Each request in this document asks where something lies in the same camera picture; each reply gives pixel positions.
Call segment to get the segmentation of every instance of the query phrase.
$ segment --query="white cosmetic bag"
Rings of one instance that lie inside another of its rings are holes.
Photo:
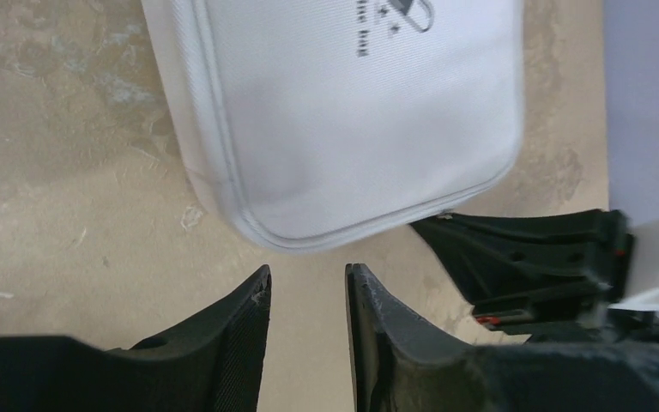
[[[143,0],[204,205],[321,251],[495,185],[523,137],[521,0]]]

